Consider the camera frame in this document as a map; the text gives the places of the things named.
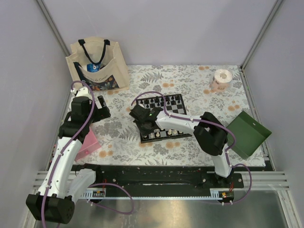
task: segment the wall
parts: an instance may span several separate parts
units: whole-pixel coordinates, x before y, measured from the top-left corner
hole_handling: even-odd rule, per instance
[[[119,41],[127,64],[236,64],[276,0],[44,0],[66,45]]]
[[[35,1],[2,1],[0,21],[0,226],[17,228],[46,167],[71,77]]]
[[[304,1],[283,3],[245,69],[271,153],[285,171],[304,224]]]

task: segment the table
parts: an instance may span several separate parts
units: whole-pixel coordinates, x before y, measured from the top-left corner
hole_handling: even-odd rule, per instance
[[[215,93],[209,87],[217,69],[227,69],[233,75],[230,88],[223,93]],[[129,74],[129,90],[94,91],[96,101],[99,95],[104,96],[111,117],[91,125],[102,148],[74,164],[213,166],[211,157],[194,137],[140,143],[129,112],[132,100],[142,92],[182,94],[187,114],[211,112],[225,126],[242,110],[251,114],[237,66],[129,66]],[[265,166],[261,148],[247,160],[232,150],[229,157],[232,164]]]

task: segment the tote bag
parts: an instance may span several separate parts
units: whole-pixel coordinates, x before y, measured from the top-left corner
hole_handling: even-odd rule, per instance
[[[127,90],[130,76],[118,42],[100,37],[80,39],[66,57],[73,81],[83,81],[93,90]],[[82,87],[76,83],[75,88]]]

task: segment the green box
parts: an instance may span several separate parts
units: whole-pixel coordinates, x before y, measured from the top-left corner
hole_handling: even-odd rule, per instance
[[[227,127],[237,139],[236,145],[231,148],[242,159],[249,158],[256,149],[271,135],[271,131],[242,111]],[[228,146],[233,138],[228,134]]]

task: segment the pink box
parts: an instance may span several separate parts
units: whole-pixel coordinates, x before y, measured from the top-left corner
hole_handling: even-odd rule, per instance
[[[78,152],[78,154],[75,157],[75,161],[77,161],[83,157],[86,157],[87,155],[98,150],[99,148],[101,148],[101,145],[99,144],[92,129],[90,128],[90,131],[87,134],[87,136],[85,137],[84,143],[82,144],[80,151]]]

